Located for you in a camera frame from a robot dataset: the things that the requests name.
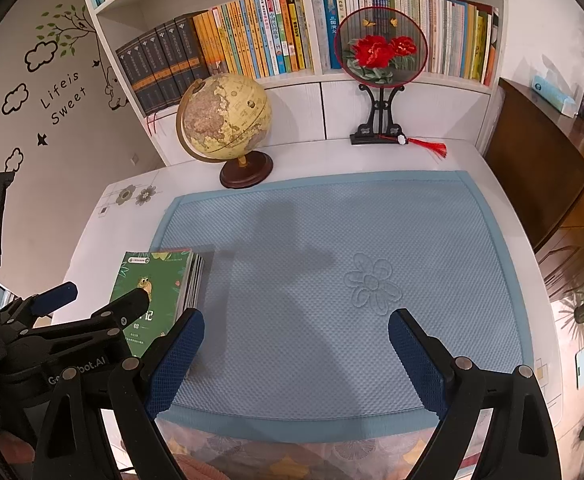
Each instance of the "fan stand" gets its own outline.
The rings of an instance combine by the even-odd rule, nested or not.
[[[352,144],[407,144],[408,139],[403,133],[403,129],[400,124],[396,124],[392,120],[392,101],[396,92],[403,92],[405,86],[396,86],[390,92],[390,96],[387,101],[384,99],[384,89],[379,88],[378,100],[374,99],[372,90],[369,86],[360,84],[358,89],[367,94],[372,102],[370,109],[370,116],[366,123],[359,124],[357,132],[349,136],[349,140]],[[383,131],[383,114],[387,110],[387,128]],[[378,111],[378,131],[374,133],[374,115]]]

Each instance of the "desk mat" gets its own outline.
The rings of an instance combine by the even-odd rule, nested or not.
[[[152,251],[205,260],[205,339],[159,416],[221,436],[337,442],[430,428],[388,337],[408,308],[452,355],[533,364],[496,220],[464,171],[356,173],[176,198]]]

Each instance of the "white desk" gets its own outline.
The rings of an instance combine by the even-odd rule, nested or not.
[[[305,176],[392,170],[465,170],[491,207],[516,269],[527,309],[539,383],[554,426],[562,416],[562,377],[558,338],[552,309],[534,252],[500,184],[474,146],[465,140],[445,139],[448,155],[439,159],[416,145],[351,146],[348,139],[320,140],[271,146],[262,151],[274,160],[266,182]],[[92,212],[74,251],[66,280],[79,289],[76,301],[54,314],[54,323],[88,317],[110,300],[122,255],[150,248],[156,228],[175,197],[223,189],[219,164],[199,161],[152,171],[107,187]],[[122,205],[116,200],[127,186],[134,196]],[[156,194],[136,204],[140,190],[155,186]]]

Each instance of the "decorative hand fan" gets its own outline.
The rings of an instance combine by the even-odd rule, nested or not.
[[[408,139],[392,118],[394,96],[404,91],[405,85],[414,81],[427,64],[427,40],[413,20],[389,7],[364,7],[352,12],[339,25],[334,48],[345,72],[360,82],[358,88],[367,92],[372,102],[367,122],[349,136],[352,144],[413,142],[438,155],[446,155],[447,149],[440,142]],[[379,89],[377,100],[370,87]],[[387,99],[385,89],[392,89]],[[377,111],[378,128],[374,131]]]

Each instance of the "white wall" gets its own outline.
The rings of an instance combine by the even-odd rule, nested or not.
[[[98,40],[89,31],[89,22],[82,20],[83,4],[83,0],[19,0],[0,23],[0,171],[15,149],[22,153],[7,195],[0,281],[23,297],[62,282],[81,232],[108,184],[162,166],[130,105],[117,107],[126,100],[108,71],[105,55],[101,54],[105,66],[94,66],[99,60]],[[70,6],[76,9],[76,18]],[[74,23],[64,18],[66,11]],[[53,30],[48,23],[74,28],[61,34],[51,60],[54,44],[41,45],[28,55],[40,41],[37,36],[55,40],[48,36]],[[72,55],[69,43],[75,37]],[[68,43],[64,56],[61,43]],[[30,70],[50,62],[31,72],[26,60]],[[27,92],[21,86],[4,105],[8,93],[21,84]],[[19,93],[27,96],[20,107]],[[10,112],[11,107],[18,110]],[[46,136],[47,145],[38,145],[37,134]],[[131,161],[134,154],[136,165]],[[10,168],[20,159],[16,152]]]
[[[584,90],[584,12],[575,0],[508,0],[501,77],[529,85],[553,63],[569,94]]]

